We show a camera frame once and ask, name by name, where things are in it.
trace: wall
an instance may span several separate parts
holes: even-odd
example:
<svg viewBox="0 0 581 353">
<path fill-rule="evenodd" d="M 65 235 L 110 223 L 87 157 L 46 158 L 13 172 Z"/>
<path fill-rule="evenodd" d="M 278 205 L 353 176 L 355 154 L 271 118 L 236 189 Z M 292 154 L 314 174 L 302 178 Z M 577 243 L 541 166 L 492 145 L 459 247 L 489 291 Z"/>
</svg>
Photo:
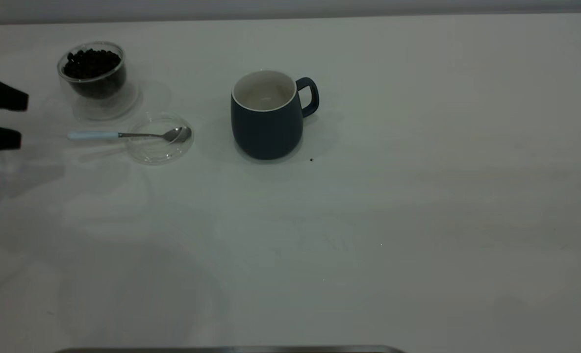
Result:
<svg viewBox="0 0 581 353">
<path fill-rule="evenodd" d="M 581 11 L 581 0 L 0 0 L 0 23 Z"/>
</svg>

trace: glass bowl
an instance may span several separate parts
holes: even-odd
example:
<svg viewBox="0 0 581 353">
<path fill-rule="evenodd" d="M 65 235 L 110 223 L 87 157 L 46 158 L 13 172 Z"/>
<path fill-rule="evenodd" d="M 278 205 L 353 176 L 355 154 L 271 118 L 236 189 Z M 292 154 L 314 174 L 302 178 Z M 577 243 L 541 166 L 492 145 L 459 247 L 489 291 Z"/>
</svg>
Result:
<svg viewBox="0 0 581 353">
<path fill-rule="evenodd" d="M 146 165 L 160 165 L 173 161 L 190 149 L 194 142 L 194 131 L 191 125 L 174 112 L 147 113 L 139 123 L 131 127 L 129 132 L 135 134 L 164 134 L 176 127 L 190 129 L 190 137 L 180 141 L 160 138 L 129 138 L 126 143 L 127 152 L 131 158 Z"/>
<path fill-rule="evenodd" d="M 69 54 L 77 54 L 79 51 L 88 51 L 93 49 L 95 51 L 111 51 L 120 57 L 118 66 L 110 71 L 93 78 L 72 78 L 64 73 L 64 67 L 68 63 Z M 125 65 L 125 51 L 118 45 L 110 42 L 92 42 L 79 45 L 69 50 L 64 54 L 57 63 L 57 72 L 59 76 L 64 79 L 72 88 L 85 98 L 91 99 L 106 99 L 118 93 L 125 85 L 127 80 L 127 70 Z"/>
<path fill-rule="evenodd" d="M 120 57 L 120 63 L 100 76 L 72 78 L 64 72 L 69 54 L 79 51 L 111 51 Z M 57 73 L 66 99 L 73 107 L 73 115 L 81 121 L 106 121 L 127 112 L 138 99 L 138 87 L 132 79 L 125 50 L 111 42 L 91 42 L 66 51 L 57 62 Z"/>
</svg>

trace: glass saucer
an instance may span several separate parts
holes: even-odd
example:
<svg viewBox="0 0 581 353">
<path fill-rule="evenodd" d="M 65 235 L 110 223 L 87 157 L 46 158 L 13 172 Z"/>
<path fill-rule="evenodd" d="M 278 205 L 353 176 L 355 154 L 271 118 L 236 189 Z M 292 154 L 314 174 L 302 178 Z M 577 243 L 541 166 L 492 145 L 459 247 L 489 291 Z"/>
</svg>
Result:
<svg viewBox="0 0 581 353">
<path fill-rule="evenodd" d="M 139 123 L 132 126 L 129 132 L 136 134 L 162 135 L 176 127 L 188 127 L 190 137 L 181 141 L 179 137 L 169 142 L 161 138 L 129 138 L 126 142 L 127 152 L 131 158 L 145 165 L 160 165 L 174 161 L 187 152 L 194 142 L 194 131 L 191 125 L 174 112 L 147 113 Z"/>
</svg>

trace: white spoon handle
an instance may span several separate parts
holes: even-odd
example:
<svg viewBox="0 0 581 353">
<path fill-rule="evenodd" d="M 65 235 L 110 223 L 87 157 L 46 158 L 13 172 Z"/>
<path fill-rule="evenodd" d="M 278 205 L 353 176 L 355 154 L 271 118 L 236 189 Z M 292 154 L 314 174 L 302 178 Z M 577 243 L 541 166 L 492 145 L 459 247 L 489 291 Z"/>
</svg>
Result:
<svg viewBox="0 0 581 353">
<path fill-rule="evenodd" d="M 87 141 L 93 139 L 117 139 L 116 131 L 73 131 L 68 134 L 71 141 Z"/>
</svg>

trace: mug handle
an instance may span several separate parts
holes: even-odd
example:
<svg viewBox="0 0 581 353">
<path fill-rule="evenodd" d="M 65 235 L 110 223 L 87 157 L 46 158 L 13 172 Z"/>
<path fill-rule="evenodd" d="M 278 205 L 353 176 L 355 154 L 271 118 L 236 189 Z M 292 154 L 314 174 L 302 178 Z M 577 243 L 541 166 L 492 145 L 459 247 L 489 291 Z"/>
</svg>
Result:
<svg viewBox="0 0 581 353">
<path fill-rule="evenodd" d="M 317 85 L 311 78 L 304 77 L 297 80 L 297 94 L 299 94 L 299 90 L 308 86 L 310 86 L 310 92 L 312 93 L 312 101 L 310 101 L 308 106 L 301 110 L 301 114 L 304 118 L 312 115 L 312 113 L 317 111 L 317 108 L 319 107 L 319 89 L 317 89 Z"/>
</svg>

